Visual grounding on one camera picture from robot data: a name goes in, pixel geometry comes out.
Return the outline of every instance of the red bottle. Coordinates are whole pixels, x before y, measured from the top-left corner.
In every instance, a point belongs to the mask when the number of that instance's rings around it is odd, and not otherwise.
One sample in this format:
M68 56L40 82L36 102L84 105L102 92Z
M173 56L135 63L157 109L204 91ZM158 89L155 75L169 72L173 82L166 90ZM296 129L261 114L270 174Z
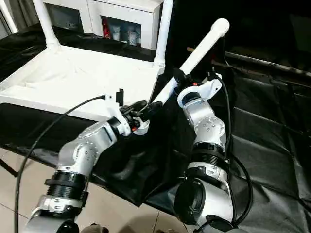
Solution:
M107 23L107 20L105 18L103 19L103 32L104 32L104 37L106 39L111 39L111 33L109 31L108 23Z

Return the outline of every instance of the white stick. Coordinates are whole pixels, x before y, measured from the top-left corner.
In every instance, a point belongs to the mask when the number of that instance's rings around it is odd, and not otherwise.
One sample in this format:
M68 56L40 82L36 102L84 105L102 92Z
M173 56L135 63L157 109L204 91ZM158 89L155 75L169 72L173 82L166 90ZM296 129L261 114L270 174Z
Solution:
M17 33L17 26L15 25L14 20L12 19L9 9L6 6L4 0L0 0L0 10L3 13L5 21L8 23L11 33Z
M224 18L220 18L214 22L210 31L201 41L201 43L195 48L192 54L180 67L180 69L187 75L196 67L196 65L202 60L207 52L213 47L217 40L223 37L229 30L229 22ZM163 104L173 94L174 89L177 87L177 82L174 77L166 84L162 91L155 98L154 102L160 101Z
M170 29L173 2L174 0L164 0L163 3L159 37L157 40L156 54L154 59L154 66L158 67L165 66L165 51L166 51L167 37Z
M40 24L45 35L47 48L59 46L60 44L54 34L51 19L49 17L46 5L43 3L42 0L33 0L33 2L35 6L35 11L38 14L38 18L40 20Z

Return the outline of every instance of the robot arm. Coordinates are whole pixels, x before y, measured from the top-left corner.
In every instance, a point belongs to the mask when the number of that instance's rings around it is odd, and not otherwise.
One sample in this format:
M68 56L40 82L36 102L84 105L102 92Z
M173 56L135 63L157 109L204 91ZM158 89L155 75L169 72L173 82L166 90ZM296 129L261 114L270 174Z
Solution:
M211 31L181 66L188 75L216 41L229 29L225 19L217 20ZM178 77L172 78L155 101L147 106L141 101L113 113L108 121L85 129L59 152L59 163L49 186L32 212L24 233L78 233L74 222L87 200L87 185L92 169L101 153L116 143L120 135L132 131L142 135L148 131L148 116L161 107L178 87ZM232 229L233 207L227 182L228 164L225 158L225 124L215 116L207 102L221 88L214 79L180 92L177 101L189 124L196 132L192 162L185 180L177 190L174 209L177 217L191 230L211 233Z
M129 125L115 117L97 122L85 129L59 152L59 162L46 195L24 229L25 233L78 233L74 223L87 200L88 178L101 153L116 143L119 135L127 135Z

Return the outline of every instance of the black cloth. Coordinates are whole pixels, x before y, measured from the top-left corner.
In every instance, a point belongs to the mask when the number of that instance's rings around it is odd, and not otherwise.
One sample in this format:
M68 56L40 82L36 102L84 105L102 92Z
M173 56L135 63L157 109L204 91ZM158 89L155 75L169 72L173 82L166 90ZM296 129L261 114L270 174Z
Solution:
M63 45L152 61L154 52L91 34L55 28ZM0 41L0 81L44 49L39 27ZM254 204L241 224L251 233L311 232L311 83L288 81L278 75L217 69L229 88L232 144L229 152L249 171ZM159 91L170 78L159 77ZM216 116L227 123L225 96L210 101ZM21 155L57 114L11 104L0 104L0 146ZM68 116L39 141L33 159L55 166L66 142L93 122ZM122 138L100 157L92 182L139 206L147 203L173 214L172 196L178 177L190 161L193 130L176 97L151 119L145 136ZM247 203L247 183L235 163L230 173L240 214Z

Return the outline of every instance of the tiled floor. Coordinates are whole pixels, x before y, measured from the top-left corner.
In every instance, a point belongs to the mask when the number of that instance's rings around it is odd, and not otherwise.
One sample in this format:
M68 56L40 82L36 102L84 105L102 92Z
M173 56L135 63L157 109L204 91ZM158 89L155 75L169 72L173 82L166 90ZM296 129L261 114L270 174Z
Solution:
M21 156L0 148L0 158L14 169L18 170ZM30 160L24 171L20 190L20 227L29 218L39 197L45 194L46 178L50 178L54 170L48 166ZM0 219L1 232L13 232L14 190L16 179L0 167ZM89 198L86 207L79 215L77 223L80 229L92 223L99 223L109 229L110 233L152 233L156 230L168 231L174 229L186 233L184 226L175 217L158 211L150 206L137 208L131 203L107 192L89 185Z

